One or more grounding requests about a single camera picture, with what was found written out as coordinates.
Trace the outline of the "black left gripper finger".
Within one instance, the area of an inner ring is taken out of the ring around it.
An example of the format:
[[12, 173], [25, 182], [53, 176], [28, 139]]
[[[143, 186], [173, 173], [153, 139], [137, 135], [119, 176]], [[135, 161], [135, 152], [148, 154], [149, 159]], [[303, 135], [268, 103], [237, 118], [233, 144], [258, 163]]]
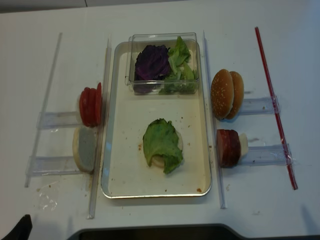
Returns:
[[31, 216], [26, 214], [2, 240], [28, 240], [32, 228]]

